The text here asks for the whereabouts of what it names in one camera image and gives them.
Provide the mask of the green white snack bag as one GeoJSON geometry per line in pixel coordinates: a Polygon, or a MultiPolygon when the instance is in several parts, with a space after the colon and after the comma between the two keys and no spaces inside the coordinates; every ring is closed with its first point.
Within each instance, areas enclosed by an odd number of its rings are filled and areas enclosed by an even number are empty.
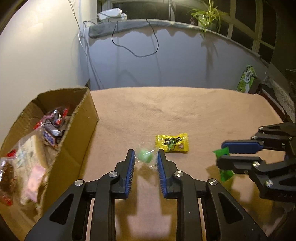
{"type": "Polygon", "coordinates": [[[242,92],[242,93],[248,93],[256,77],[257,75],[254,67],[251,65],[247,65],[246,69],[244,70],[239,80],[236,91],[242,92]]]}

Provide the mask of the white power strip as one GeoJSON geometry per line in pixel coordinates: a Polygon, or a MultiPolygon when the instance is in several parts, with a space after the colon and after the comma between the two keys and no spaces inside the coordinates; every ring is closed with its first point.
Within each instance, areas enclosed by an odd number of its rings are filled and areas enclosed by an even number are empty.
{"type": "Polygon", "coordinates": [[[113,8],[106,11],[101,11],[97,14],[98,19],[102,22],[116,22],[127,20],[127,15],[120,8],[113,8]]]}

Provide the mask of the red bean cake packet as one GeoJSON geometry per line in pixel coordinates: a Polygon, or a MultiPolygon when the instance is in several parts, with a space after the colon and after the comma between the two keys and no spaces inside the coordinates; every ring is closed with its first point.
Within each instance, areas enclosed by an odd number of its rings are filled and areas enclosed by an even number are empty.
{"type": "Polygon", "coordinates": [[[13,160],[16,159],[16,150],[12,149],[5,157],[1,157],[1,203],[12,206],[13,194],[16,186],[16,175],[13,160]]]}

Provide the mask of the green clear-wrapped candy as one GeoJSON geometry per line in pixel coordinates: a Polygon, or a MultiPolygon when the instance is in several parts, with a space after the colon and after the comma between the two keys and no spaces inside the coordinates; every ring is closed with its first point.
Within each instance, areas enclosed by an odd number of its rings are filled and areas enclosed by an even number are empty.
{"type": "Polygon", "coordinates": [[[139,146],[135,150],[135,163],[145,164],[153,171],[157,170],[157,158],[159,148],[146,148],[145,146],[139,146]]]}

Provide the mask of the brown cardboard box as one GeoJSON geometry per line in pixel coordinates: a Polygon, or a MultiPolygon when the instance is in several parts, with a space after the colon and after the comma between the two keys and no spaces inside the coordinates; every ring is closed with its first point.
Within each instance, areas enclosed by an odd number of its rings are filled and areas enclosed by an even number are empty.
{"type": "Polygon", "coordinates": [[[46,113],[60,106],[69,107],[71,118],[49,166],[48,183],[40,205],[1,205],[4,221],[19,240],[25,239],[35,223],[79,176],[99,120],[90,90],[87,87],[63,88],[39,94],[20,113],[1,147],[1,156],[6,156],[21,138],[33,131],[46,113]]]}

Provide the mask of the Snickers chocolate bar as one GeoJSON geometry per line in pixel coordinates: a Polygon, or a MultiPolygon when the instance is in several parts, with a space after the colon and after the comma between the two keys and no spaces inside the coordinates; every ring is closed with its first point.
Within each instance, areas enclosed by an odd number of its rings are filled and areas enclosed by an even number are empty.
{"type": "Polygon", "coordinates": [[[45,123],[43,125],[43,137],[45,141],[50,144],[53,148],[57,148],[62,140],[64,130],[56,128],[51,123],[45,123]]]}

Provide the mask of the small chocolate bar wrapper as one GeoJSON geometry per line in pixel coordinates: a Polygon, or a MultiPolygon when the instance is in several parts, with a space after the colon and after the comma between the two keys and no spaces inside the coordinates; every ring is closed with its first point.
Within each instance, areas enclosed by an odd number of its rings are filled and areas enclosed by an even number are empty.
{"type": "Polygon", "coordinates": [[[57,107],[46,113],[33,127],[34,130],[46,123],[51,123],[55,128],[60,129],[64,124],[69,108],[65,106],[57,107]]]}

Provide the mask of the pink white candy packet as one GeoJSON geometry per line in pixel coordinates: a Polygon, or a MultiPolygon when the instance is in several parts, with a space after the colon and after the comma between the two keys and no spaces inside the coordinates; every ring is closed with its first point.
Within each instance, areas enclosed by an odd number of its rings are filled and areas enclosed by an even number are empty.
{"type": "Polygon", "coordinates": [[[29,201],[37,202],[39,188],[43,183],[45,174],[46,168],[39,164],[33,166],[27,180],[23,181],[20,197],[22,205],[26,205],[29,201]]]}

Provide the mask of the white cabinet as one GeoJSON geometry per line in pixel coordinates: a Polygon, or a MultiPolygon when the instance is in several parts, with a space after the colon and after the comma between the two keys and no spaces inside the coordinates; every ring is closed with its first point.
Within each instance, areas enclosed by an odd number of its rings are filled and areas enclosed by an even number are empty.
{"type": "Polygon", "coordinates": [[[95,1],[27,1],[1,34],[1,139],[38,94],[88,81],[78,34],[95,1]]]}

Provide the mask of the green potted plant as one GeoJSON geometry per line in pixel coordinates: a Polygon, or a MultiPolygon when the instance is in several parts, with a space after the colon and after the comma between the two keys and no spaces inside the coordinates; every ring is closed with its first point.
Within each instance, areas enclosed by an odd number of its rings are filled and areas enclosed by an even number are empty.
{"type": "Polygon", "coordinates": [[[221,29],[221,17],[228,16],[229,14],[220,11],[217,6],[214,6],[214,2],[208,0],[208,3],[202,1],[205,6],[203,9],[191,9],[190,24],[200,27],[201,34],[205,35],[207,31],[219,33],[221,29]]]}

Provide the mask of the plain green candy wrapper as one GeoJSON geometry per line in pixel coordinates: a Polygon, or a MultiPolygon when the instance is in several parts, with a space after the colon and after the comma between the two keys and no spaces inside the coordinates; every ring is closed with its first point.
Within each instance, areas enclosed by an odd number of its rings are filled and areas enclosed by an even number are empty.
{"type": "Polygon", "coordinates": [[[227,162],[225,162],[226,156],[230,155],[228,147],[222,149],[214,150],[213,153],[216,156],[216,165],[219,168],[220,179],[222,182],[230,180],[234,176],[234,172],[231,169],[228,169],[227,162]]]}

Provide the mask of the yellow candy packet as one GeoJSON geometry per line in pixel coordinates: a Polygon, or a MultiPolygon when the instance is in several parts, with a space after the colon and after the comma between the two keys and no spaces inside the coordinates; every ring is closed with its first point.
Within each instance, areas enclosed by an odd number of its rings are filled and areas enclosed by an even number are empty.
{"type": "Polygon", "coordinates": [[[181,133],[177,136],[156,135],[156,147],[163,149],[165,153],[187,153],[189,152],[189,136],[187,133],[181,133]]]}

